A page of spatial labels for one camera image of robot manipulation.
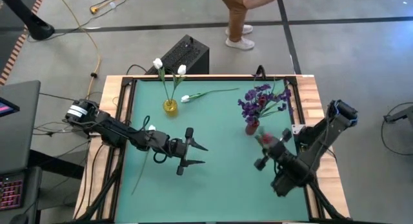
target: red vase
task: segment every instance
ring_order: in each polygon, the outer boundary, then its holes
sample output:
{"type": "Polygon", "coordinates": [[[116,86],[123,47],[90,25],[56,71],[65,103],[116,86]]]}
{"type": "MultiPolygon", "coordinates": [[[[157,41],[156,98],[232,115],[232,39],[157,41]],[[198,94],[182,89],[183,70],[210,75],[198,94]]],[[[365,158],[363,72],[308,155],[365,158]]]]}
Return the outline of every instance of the red vase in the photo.
{"type": "Polygon", "coordinates": [[[251,135],[255,134],[258,127],[259,127],[259,121],[258,120],[256,122],[254,122],[254,124],[252,124],[252,125],[247,124],[247,127],[245,127],[245,133],[251,136],[251,135]]]}

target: yellow vase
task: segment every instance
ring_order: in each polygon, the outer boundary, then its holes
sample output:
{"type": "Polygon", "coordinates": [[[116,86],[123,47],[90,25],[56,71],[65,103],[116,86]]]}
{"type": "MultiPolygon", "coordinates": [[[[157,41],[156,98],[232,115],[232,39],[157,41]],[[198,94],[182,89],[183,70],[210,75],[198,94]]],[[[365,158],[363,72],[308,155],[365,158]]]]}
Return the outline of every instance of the yellow vase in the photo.
{"type": "Polygon", "coordinates": [[[176,117],[178,115],[178,103],[176,100],[166,100],[163,102],[163,110],[169,117],[176,117]]]}

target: black box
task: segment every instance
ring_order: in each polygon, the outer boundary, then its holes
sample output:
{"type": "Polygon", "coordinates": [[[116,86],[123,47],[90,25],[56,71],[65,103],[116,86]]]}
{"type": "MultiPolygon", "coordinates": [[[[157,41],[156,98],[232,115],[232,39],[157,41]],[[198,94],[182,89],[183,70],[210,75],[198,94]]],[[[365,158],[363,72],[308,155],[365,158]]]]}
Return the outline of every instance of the black box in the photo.
{"type": "MultiPolygon", "coordinates": [[[[209,47],[185,35],[162,58],[165,73],[177,74],[179,66],[186,66],[186,74],[209,74],[209,47]]],[[[156,68],[150,68],[147,74],[157,74],[156,68]]]]}

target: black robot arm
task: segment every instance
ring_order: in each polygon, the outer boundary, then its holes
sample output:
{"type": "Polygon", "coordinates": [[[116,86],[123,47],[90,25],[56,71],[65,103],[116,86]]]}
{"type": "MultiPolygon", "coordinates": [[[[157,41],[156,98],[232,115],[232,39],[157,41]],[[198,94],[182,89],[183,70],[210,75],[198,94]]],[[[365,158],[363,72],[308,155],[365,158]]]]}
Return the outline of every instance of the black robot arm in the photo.
{"type": "Polygon", "coordinates": [[[167,158],[179,158],[181,161],[176,172],[178,175],[182,175],[184,168],[189,165],[204,163],[204,161],[186,159],[189,146],[207,150],[195,142],[192,137],[193,128],[186,129],[186,140],[183,142],[178,138],[170,139],[170,136],[164,132],[145,130],[149,119],[149,116],[147,116],[143,127],[136,130],[114,119],[107,112],[99,110],[97,103],[80,99],[73,102],[63,121],[81,128],[86,134],[90,132],[99,133],[103,143],[110,147],[121,148],[125,145],[126,140],[129,140],[138,150],[148,151],[152,149],[155,152],[154,161],[156,163],[163,163],[167,158]],[[158,160],[156,158],[158,154],[163,154],[165,157],[158,160]]]}
{"type": "Polygon", "coordinates": [[[263,145],[264,158],[258,159],[255,166],[262,170],[266,162],[273,159],[276,176],[271,187],[277,196],[286,196],[295,187],[310,185],[332,218],[344,218],[328,202],[314,180],[322,155],[344,130],[356,125],[357,121],[355,109],[341,100],[332,101],[322,121],[314,127],[304,128],[296,135],[296,143],[307,146],[306,151],[295,156],[287,150],[284,143],[292,134],[286,129],[282,138],[272,137],[268,144],[263,145]]]}

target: white sneaker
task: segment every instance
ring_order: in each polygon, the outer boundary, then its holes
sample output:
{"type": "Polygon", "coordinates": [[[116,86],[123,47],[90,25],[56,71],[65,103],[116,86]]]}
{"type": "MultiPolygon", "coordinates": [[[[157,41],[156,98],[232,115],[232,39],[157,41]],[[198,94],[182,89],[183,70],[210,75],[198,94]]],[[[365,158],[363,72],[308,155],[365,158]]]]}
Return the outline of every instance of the white sneaker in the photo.
{"type": "MultiPolygon", "coordinates": [[[[244,27],[243,27],[243,34],[244,34],[244,35],[245,35],[245,34],[251,34],[252,29],[254,29],[254,27],[252,27],[252,25],[244,25],[244,27]]],[[[227,29],[225,30],[225,34],[226,34],[227,36],[230,35],[230,29],[229,29],[228,27],[227,27],[227,29]]]]}
{"type": "Polygon", "coordinates": [[[256,45],[253,41],[248,40],[244,37],[242,37],[241,40],[236,43],[227,38],[225,44],[227,44],[227,46],[229,47],[234,47],[241,50],[251,50],[256,45]]]}

